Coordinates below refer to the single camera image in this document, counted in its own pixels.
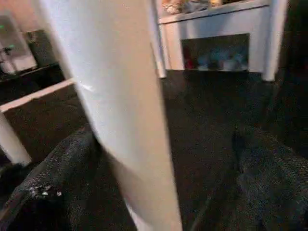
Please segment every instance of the white post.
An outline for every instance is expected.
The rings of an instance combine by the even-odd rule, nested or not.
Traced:
[[[275,81],[283,38],[288,0],[272,0],[269,14],[268,41],[265,49],[263,80]]]
[[[36,0],[139,230],[180,231],[143,0]]]
[[[0,146],[13,164],[20,163],[26,166],[31,162],[31,157],[2,112],[0,112]]]

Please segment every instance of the white shelf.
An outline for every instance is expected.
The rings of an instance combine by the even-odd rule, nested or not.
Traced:
[[[217,14],[231,13],[236,11],[249,10],[259,7],[266,7],[270,5],[271,0],[247,0],[221,5],[218,7],[211,7],[205,11],[198,11],[193,13],[180,13],[175,15],[164,16],[158,19],[158,24],[167,24],[183,20],[190,20],[194,18],[208,17]]]

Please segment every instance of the white table leg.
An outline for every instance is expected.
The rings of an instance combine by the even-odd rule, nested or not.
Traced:
[[[275,81],[286,19],[288,0],[272,0],[269,14],[269,33],[265,47],[263,80]]]
[[[0,112],[0,146],[13,164],[20,163],[26,166],[31,162],[31,157],[2,112]]]
[[[158,75],[160,78],[165,78],[167,76],[166,68],[165,68],[165,61],[163,56],[163,48],[162,48],[162,41],[160,30],[158,27],[158,20],[157,20],[157,11],[156,5],[154,0],[148,1],[148,19],[149,19],[149,28],[150,28],[150,37],[151,37],[151,44],[153,48],[153,53],[155,56],[156,67],[158,71]]]

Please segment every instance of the dark carpet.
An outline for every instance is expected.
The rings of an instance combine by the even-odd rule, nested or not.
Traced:
[[[233,162],[231,135],[237,125],[261,127],[275,101],[277,83],[260,75],[170,71],[161,80],[172,160],[184,230],[209,201],[223,198]],[[5,113],[34,161],[43,160],[62,139],[87,122],[73,87],[33,100]],[[201,230],[222,218],[206,216]]]

